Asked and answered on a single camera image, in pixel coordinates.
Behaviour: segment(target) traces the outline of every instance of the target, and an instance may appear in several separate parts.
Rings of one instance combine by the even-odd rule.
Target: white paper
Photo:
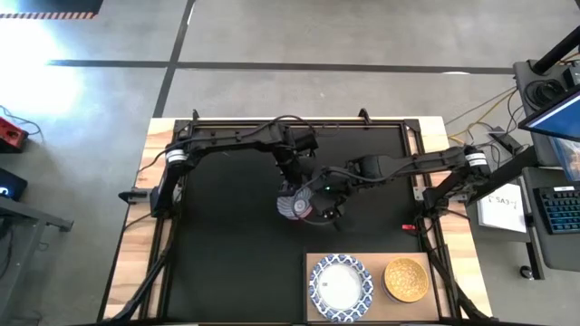
[[[518,185],[506,184],[478,201],[479,224],[526,232],[522,195]]]

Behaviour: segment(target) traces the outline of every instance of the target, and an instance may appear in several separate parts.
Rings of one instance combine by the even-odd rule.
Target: plate
[[[417,302],[429,290],[425,268],[410,258],[396,258],[387,264],[382,278],[387,294],[398,302]]]
[[[354,322],[371,307],[372,277],[349,254],[329,254],[310,273],[308,293],[318,311],[332,322]]]

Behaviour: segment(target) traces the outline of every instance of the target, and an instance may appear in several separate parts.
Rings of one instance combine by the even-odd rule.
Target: golden bowl
[[[387,264],[382,283],[387,294],[405,303],[419,301],[429,290],[425,268],[410,258],[396,258]]]

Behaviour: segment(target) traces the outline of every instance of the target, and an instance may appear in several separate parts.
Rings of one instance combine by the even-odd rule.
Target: patterned plate rim
[[[318,294],[318,275],[326,266],[332,264],[346,264],[359,275],[362,284],[361,297],[352,308],[346,310],[330,308],[324,304]],[[312,303],[326,319],[333,322],[353,322],[361,318],[371,306],[373,289],[371,273],[364,267],[363,263],[349,254],[328,254],[325,256],[310,272],[310,281],[308,282],[308,294]]]

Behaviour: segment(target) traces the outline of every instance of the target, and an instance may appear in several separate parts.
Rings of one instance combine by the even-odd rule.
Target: red device
[[[27,138],[26,130],[0,117],[0,153],[22,153],[24,140]]]

